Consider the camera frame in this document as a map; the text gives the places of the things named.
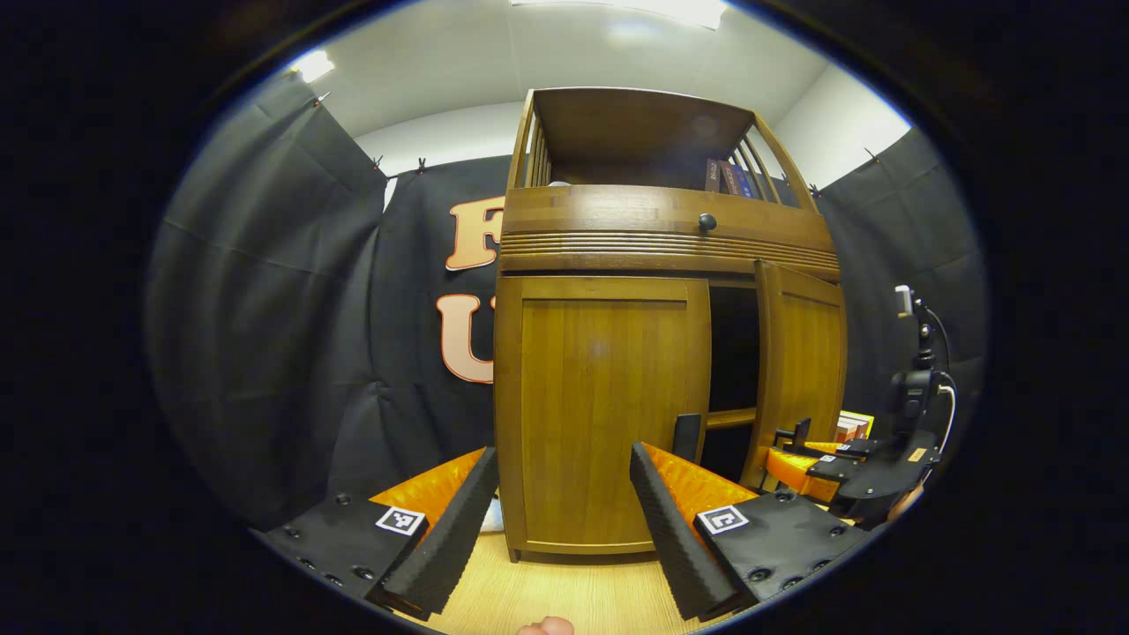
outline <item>orange letter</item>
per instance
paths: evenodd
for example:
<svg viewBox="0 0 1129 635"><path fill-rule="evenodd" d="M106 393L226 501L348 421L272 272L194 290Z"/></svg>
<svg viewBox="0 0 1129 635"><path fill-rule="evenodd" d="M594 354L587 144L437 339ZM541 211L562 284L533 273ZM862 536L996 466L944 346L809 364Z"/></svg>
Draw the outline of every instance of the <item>orange letter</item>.
<svg viewBox="0 0 1129 635"><path fill-rule="evenodd" d="M458 203L450 208L455 217L455 253L447 258L447 269L458 271L490 264L498 258L493 250L487 249L487 235L495 242L501 241L501 215L506 197L495 197L481 201ZM495 215L487 220L487 214Z"/></svg>
<svg viewBox="0 0 1129 635"><path fill-rule="evenodd" d="M471 314L479 310L479 298L472 295L445 295L435 301L443 314L440 350L447 369L469 382L493 383L493 362L483 362L471 353ZM493 306L495 298L490 298Z"/></svg>

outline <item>white ceiling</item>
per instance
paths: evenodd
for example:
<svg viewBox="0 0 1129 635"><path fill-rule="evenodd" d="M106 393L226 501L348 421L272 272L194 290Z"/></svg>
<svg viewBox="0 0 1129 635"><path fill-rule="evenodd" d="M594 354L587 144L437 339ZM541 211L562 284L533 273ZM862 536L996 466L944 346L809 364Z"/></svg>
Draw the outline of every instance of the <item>white ceiling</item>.
<svg viewBox="0 0 1129 635"><path fill-rule="evenodd" d="M753 110L773 125L828 67L736 7L710 31L599 5L420 0L322 47L336 68L313 88L332 92L325 104L355 138L557 86L684 93Z"/></svg>

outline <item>ceiling light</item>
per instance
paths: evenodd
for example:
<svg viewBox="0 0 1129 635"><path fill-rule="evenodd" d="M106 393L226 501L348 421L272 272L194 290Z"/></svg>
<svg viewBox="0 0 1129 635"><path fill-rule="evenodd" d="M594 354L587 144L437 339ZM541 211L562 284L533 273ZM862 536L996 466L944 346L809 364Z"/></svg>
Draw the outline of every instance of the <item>ceiling light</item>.
<svg viewBox="0 0 1129 635"><path fill-rule="evenodd" d="M610 5L640 9L717 31L726 3L721 0L509 0L510 5Z"/></svg>
<svg viewBox="0 0 1129 635"><path fill-rule="evenodd" d="M298 60L290 66L290 70L300 72L301 78L306 80L306 84L309 84L310 81L333 70L333 62L331 62L325 55L325 51L310 51L309 53L298 58Z"/></svg>

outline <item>skin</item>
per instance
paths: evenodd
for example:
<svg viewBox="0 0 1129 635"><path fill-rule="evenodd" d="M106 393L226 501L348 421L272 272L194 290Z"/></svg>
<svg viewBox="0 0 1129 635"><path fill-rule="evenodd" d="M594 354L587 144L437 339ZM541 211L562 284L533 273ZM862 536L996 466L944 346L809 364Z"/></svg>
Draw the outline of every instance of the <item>skin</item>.
<svg viewBox="0 0 1129 635"><path fill-rule="evenodd" d="M546 617L537 624L523 626L517 635L572 635L572 623L561 617Z"/></svg>
<svg viewBox="0 0 1129 635"><path fill-rule="evenodd" d="M899 501L896 505L890 508L890 515L886 516L886 520L889 521L898 520L898 516L902 515L902 513L904 513L905 510L910 508L910 505L916 503L917 499L921 497L922 492L925 492L925 488L921 486L921 484L918 484L918 486L914 487L912 492L907 494L904 498Z"/></svg>

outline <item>black curtain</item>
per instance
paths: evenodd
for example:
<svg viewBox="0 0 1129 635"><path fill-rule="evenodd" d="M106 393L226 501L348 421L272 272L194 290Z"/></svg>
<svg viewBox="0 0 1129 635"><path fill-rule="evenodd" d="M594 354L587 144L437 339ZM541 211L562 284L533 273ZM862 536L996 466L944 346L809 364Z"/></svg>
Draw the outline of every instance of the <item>black curtain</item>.
<svg viewBox="0 0 1129 635"><path fill-rule="evenodd" d="M465 294L479 299L471 320L471 353L493 359L497 261L449 271L456 218L450 209L506 193L509 156L405 172L385 209L373 261L370 355L379 423L342 429L334 482L391 487L444 461L493 444L493 388L455 376L440 351L436 301ZM497 250L489 237L488 249Z"/></svg>
<svg viewBox="0 0 1129 635"><path fill-rule="evenodd" d="M938 366L957 384L953 438L975 408L983 383L988 295L983 258L971 216L940 154L918 129L820 192L839 253L847 303L847 385L843 409L875 415L873 435L889 435L884 405L890 379L911 369L917 320L898 319L896 285L909 285L940 318L933 334ZM937 397L924 425L943 435L948 398Z"/></svg>
<svg viewBox="0 0 1129 635"><path fill-rule="evenodd" d="M323 499L339 430L379 425L367 302L386 183L288 73L212 130L158 230L154 381L190 460L257 529Z"/></svg>

